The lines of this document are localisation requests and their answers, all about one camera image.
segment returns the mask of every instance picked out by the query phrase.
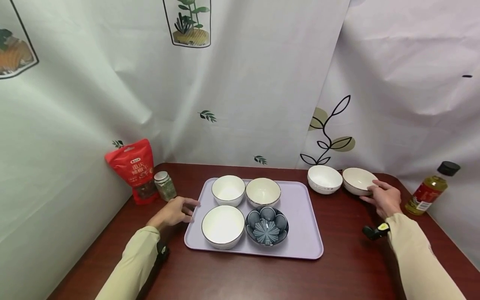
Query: blue patterned bowl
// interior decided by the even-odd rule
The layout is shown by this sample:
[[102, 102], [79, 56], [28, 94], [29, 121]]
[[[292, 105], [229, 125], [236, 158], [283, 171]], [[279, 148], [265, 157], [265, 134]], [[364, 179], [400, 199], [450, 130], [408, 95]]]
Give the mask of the blue patterned bowl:
[[278, 209], [259, 207], [247, 215], [245, 228], [248, 236], [257, 244], [274, 246], [287, 237], [288, 221]]

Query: oil bottle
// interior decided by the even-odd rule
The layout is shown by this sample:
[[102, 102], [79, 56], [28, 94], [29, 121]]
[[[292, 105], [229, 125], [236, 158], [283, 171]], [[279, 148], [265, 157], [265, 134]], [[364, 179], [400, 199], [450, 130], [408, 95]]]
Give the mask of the oil bottle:
[[460, 166], [451, 161], [444, 161], [438, 167], [437, 173], [425, 178], [419, 188], [413, 193], [405, 208], [409, 213], [420, 216], [448, 188], [446, 178], [452, 177], [460, 170]]

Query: white bowl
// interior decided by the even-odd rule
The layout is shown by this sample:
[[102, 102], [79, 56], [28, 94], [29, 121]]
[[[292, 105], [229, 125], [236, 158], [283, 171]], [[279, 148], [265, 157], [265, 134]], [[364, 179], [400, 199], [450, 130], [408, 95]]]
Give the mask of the white bowl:
[[348, 168], [343, 171], [343, 185], [350, 193], [357, 196], [368, 196], [372, 192], [367, 190], [371, 185], [375, 185], [372, 180], [378, 180], [378, 178], [360, 168]]
[[282, 190], [275, 181], [268, 178], [257, 178], [250, 181], [245, 189], [247, 199], [254, 207], [273, 206], [278, 200]]
[[228, 250], [238, 243], [245, 228], [245, 218], [238, 208], [222, 205], [212, 208], [202, 221], [206, 240], [220, 250]]
[[245, 182], [233, 175], [218, 178], [212, 184], [212, 194], [218, 205], [238, 206], [245, 194]]
[[308, 184], [317, 193], [329, 195], [342, 186], [342, 175], [334, 168], [313, 166], [308, 170]]

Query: plastic tray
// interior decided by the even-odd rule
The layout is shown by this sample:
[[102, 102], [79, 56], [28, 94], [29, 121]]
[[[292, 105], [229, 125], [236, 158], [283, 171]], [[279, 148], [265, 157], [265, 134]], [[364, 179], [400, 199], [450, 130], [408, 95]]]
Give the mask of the plastic tray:
[[[286, 217], [289, 226], [287, 238], [280, 244], [266, 247], [256, 244], [244, 231], [238, 244], [230, 250], [218, 250], [213, 248], [202, 234], [202, 220], [205, 215], [218, 204], [212, 195], [212, 184], [216, 178], [205, 182], [200, 193], [200, 207], [193, 213], [194, 222], [190, 223], [185, 233], [185, 245], [194, 250], [229, 252], [239, 254], [275, 256], [298, 259], [318, 259], [324, 253], [322, 238], [318, 230], [312, 203], [308, 195], [307, 187], [300, 182], [277, 181], [282, 189], [280, 201], [274, 206]], [[246, 197], [238, 206], [246, 217], [254, 209]]]

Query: person's left hand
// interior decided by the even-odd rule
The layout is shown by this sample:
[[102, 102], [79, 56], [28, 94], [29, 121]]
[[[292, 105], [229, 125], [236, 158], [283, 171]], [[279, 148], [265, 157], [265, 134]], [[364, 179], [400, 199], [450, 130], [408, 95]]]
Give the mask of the person's left hand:
[[185, 206], [190, 204], [199, 206], [200, 202], [191, 198], [176, 197], [170, 200], [160, 211], [148, 221], [147, 226], [153, 226], [159, 231], [165, 226], [173, 226], [180, 222], [193, 221], [193, 211]]

